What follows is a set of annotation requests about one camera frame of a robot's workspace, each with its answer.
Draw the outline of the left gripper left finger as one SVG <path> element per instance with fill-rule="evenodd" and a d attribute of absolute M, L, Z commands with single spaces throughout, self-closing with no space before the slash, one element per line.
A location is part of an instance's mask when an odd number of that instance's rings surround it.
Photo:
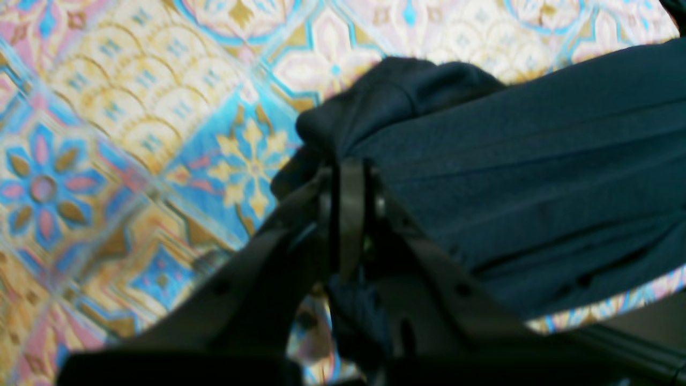
<path fill-rule="evenodd" d="M 285 352 L 299 304 L 329 275 L 335 176 L 321 167 L 176 310 L 120 344 L 72 354 L 56 383 L 302 385 Z"/>

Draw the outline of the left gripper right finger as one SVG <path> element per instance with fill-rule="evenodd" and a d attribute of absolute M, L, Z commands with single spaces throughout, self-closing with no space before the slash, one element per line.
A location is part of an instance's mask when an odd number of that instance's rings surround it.
<path fill-rule="evenodd" d="M 362 163 L 363 267 L 392 347 L 375 385 L 626 385 L 612 359 L 532 332 L 417 227 Z"/>

